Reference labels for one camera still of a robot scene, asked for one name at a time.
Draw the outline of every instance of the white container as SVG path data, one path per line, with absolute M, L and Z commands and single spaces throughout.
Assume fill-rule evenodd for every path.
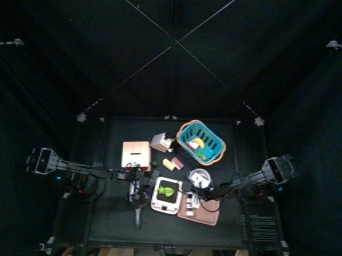
M 212 184 L 212 177 L 205 169 L 196 169 L 188 173 L 188 178 L 197 188 L 208 188 Z

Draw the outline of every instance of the green object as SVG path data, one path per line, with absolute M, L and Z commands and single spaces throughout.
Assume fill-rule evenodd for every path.
M 198 150 L 194 153 L 202 160 L 206 160 L 208 157 L 205 153 L 200 152 Z
M 170 187 L 164 187 L 161 186 L 158 189 L 158 194 L 160 195 L 166 195 L 168 197 L 173 196 L 176 193 L 174 189 Z

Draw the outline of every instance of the teal basket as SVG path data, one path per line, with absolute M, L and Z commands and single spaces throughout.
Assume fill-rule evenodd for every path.
M 202 141 L 202 147 L 194 149 L 190 146 L 190 143 L 194 139 L 198 140 L 197 138 Z M 202 165 L 213 165 L 222 159 L 226 151 L 226 143 L 202 121 L 193 120 L 189 123 L 185 123 L 178 131 L 177 140 Z

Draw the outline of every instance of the pink object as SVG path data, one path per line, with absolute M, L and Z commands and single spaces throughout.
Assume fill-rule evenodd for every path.
M 173 158 L 173 163 L 177 166 L 178 170 L 181 170 L 185 167 L 184 163 L 180 161 L 177 157 Z

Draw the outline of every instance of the black tabletop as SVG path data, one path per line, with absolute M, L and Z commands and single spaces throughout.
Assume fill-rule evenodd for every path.
M 105 124 L 85 124 L 75 139 L 71 158 L 79 162 L 101 161 L 106 166 L 121 168 L 125 141 L 152 141 L 154 135 L 165 132 L 176 135 L 189 121 L 108 118 Z M 268 157 L 263 129 L 252 121 L 202 121 L 226 143 L 221 161 L 202 166 L 184 147 L 174 143 L 174 152 L 164 153 L 152 149 L 152 160 L 158 163 L 153 170 L 157 169 L 164 177 L 185 181 L 188 172 L 202 168 L 209 171 L 214 185 L 230 182 L 237 173 L 258 171 Z M 162 162 L 174 156 L 184 162 L 185 168 L 172 172 Z M 174 245 L 192 248 L 244 246 L 242 210 L 237 197 L 224 201 L 216 226 L 157 212 L 148 204 L 142 209 L 142 225 L 137 228 L 136 211 L 128 202 L 128 193 L 126 182 L 108 182 L 106 192 L 94 203 L 90 245 Z

